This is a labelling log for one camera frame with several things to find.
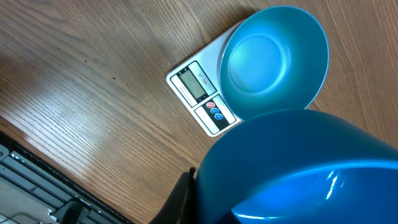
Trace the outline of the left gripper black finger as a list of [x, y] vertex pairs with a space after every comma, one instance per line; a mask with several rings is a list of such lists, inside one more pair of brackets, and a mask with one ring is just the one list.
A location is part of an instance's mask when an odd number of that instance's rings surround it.
[[183, 172], [150, 224], [194, 224], [197, 222], [196, 168]]

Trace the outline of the blue measuring scoop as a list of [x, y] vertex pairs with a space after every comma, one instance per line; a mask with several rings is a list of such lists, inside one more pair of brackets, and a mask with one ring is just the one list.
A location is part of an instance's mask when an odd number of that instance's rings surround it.
[[397, 222], [397, 150], [319, 111], [242, 122], [208, 151], [196, 184], [199, 223]]

